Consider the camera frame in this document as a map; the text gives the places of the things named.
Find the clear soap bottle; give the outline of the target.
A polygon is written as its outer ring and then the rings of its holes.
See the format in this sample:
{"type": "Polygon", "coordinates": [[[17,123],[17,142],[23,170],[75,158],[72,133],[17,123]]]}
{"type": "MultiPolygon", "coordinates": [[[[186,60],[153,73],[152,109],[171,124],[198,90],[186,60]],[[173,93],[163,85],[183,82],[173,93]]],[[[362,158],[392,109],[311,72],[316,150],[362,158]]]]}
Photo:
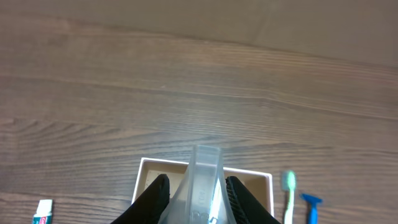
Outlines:
{"type": "Polygon", "coordinates": [[[222,150],[198,145],[160,224],[234,224],[223,170],[222,150]]]}

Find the green toothpaste tube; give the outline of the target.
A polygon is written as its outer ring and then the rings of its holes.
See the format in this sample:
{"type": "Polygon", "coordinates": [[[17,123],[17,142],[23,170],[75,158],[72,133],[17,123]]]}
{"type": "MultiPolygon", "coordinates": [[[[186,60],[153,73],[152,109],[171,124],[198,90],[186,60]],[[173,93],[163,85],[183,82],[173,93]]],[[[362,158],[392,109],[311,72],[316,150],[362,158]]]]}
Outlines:
{"type": "Polygon", "coordinates": [[[39,201],[36,213],[33,216],[32,224],[51,224],[52,223],[52,199],[39,201]]]}

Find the green white toothbrush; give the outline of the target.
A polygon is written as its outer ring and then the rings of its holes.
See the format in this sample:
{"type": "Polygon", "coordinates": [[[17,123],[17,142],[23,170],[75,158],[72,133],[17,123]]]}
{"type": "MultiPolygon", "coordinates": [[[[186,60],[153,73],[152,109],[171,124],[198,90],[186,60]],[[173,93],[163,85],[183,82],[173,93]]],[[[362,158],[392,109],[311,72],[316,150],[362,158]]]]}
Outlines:
{"type": "Polygon", "coordinates": [[[286,170],[281,178],[282,190],[286,192],[286,207],[284,213],[284,224],[293,224],[294,201],[296,189],[296,175],[292,170],[286,170]]]}

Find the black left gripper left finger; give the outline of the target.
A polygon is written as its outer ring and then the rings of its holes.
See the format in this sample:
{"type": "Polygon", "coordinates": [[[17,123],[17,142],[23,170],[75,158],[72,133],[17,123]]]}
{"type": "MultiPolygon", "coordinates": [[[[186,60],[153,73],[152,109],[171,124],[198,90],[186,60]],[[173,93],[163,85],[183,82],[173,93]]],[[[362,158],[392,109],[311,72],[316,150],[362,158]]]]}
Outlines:
{"type": "Polygon", "coordinates": [[[170,202],[170,181],[160,174],[139,198],[111,224],[158,224],[170,202]]]}

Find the blue disposable razor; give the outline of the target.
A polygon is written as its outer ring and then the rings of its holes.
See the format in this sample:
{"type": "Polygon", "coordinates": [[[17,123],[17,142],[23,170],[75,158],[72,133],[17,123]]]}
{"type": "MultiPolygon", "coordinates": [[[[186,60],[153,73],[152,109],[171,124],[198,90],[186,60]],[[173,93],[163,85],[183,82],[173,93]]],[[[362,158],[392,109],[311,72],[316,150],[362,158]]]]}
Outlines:
{"type": "Polygon", "coordinates": [[[309,194],[301,194],[301,198],[304,201],[306,201],[309,206],[307,224],[317,224],[318,223],[317,205],[322,203],[323,200],[321,198],[309,194]]]}

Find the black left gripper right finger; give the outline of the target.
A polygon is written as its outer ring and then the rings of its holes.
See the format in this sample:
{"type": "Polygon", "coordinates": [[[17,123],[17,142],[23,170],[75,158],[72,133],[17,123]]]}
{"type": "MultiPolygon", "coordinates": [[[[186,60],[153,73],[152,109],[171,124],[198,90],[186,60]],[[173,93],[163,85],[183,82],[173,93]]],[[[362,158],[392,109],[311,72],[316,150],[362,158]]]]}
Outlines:
{"type": "Polygon", "coordinates": [[[237,224],[280,224],[237,177],[226,178],[226,191],[237,224]]]}

